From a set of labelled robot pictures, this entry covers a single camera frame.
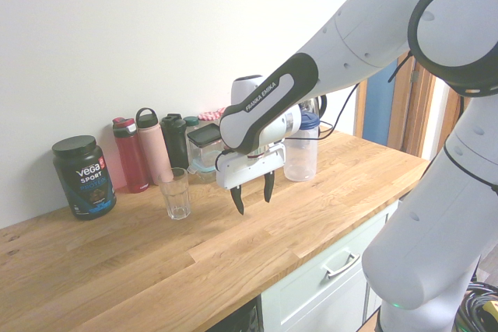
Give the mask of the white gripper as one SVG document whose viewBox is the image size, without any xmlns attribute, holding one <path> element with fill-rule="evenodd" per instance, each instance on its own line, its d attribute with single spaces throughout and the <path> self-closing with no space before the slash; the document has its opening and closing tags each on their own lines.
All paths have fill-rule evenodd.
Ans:
<svg viewBox="0 0 498 332">
<path fill-rule="evenodd" d="M 230 194 L 237 210 L 244 214 L 241 184 L 264 176 L 264 199 L 270 202 L 274 187 L 274 172 L 284 166 L 286 150 L 283 143 L 270 146 L 261 156 L 251 158 L 238 152 L 220 154 L 216 161 L 216 182 Z"/>
</svg>

